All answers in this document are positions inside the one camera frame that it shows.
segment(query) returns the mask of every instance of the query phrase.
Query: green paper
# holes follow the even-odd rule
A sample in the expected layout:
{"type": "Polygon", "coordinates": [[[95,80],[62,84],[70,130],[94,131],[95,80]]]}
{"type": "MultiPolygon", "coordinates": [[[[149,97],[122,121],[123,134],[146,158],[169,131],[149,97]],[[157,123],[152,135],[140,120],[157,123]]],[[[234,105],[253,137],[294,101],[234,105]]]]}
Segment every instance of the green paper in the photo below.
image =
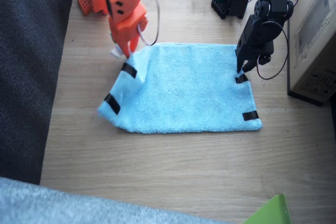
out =
{"type": "Polygon", "coordinates": [[[244,224],[292,224],[285,194],[274,196],[244,224]]]}

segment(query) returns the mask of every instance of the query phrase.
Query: black tape strip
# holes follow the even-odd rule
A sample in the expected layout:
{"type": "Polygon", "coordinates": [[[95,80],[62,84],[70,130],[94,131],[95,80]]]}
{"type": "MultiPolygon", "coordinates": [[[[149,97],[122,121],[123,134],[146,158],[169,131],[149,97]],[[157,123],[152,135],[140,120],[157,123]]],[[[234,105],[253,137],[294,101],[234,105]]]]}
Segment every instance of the black tape strip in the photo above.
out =
{"type": "Polygon", "coordinates": [[[110,93],[105,97],[104,101],[106,101],[115,114],[118,115],[120,111],[120,105],[110,93]]]}
{"type": "Polygon", "coordinates": [[[241,76],[239,76],[238,78],[236,77],[236,83],[243,83],[245,81],[248,81],[248,78],[246,77],[245,74],[242,74],[241,76]]]}
{"type": "Polygon", "coordinates": [[[131,65],[127,64],[126,62],[124,63],[124,65],[122,65],[121,71],[125,71],[126,73],[129,73],[133,78],[135,78],[137,75],[136,69],[132,67],[131,65]]]}
{"type": "Polygon", "coordinates": [[[243,113],[243,118],[244,118],[244,121],[250,121],[250,120],[258,119],[259,116],[258,116],[257,111],[251,111],[251,112],[243,113]]]}

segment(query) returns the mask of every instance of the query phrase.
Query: light blue towel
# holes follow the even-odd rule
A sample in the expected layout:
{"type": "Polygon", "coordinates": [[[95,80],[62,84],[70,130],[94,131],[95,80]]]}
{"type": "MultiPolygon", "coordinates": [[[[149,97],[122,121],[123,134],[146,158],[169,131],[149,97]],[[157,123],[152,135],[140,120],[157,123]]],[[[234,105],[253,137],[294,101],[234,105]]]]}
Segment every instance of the light blue towel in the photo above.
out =
{"type": "Polygon", "coordinates": [[[0,223],[228,224],[0,178],[0,223]]]}
{"type": "Polygon", "coordinates": [[[251,85],[247,79],[236,81],[245,75],[236,72],[235,49],[173,43],[146,47],[127,60],[98,111],[130,132],[259,130],[251,85]]]}

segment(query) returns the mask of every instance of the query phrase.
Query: table surface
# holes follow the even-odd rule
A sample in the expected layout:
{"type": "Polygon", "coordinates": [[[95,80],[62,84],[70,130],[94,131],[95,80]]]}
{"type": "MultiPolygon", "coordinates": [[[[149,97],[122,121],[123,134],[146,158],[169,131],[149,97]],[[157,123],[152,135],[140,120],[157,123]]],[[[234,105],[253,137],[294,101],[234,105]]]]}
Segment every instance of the table surface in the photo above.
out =
{"type": "MultiPolygon", "coordinates": [[[[143,3],[145,35],[153,38],[156,7],[143,3]]],[[[159,42],[236,44],[248,18],[221,20],[211,0],[160,3],[159,42]]],[[[247,13],[253,8],[251,2],[247,13]]],[[[264,124],[258,132],[131,134],[97,115],[124,62],[111,49],[107,18],[84,17],[73,0],[41,185],[236,223],[285,193],[293,223],[334,223],[330,106],[288,97],[286,68],[271,81],[255,70],[247,74],[264,124]]],[[[281,35],[272,62],[262,67],[265,76],[279,69],[286,52],[281,35]]]]}

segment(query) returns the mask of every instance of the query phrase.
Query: gray carpet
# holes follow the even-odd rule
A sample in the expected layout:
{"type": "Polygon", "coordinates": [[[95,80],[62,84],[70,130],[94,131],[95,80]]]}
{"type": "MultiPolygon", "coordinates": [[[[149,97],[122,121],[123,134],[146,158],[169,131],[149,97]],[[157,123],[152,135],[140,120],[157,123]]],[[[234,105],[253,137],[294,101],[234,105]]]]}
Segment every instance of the gray carpet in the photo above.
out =
{"type": "Polygon", "coordinates": [[[0,223],[225,224],[0,178],[0,223]]]}
{"type": "Polygon", "coordinates": [[[72,0],[0,0],[0,176],[39,184],[72,0]]]}

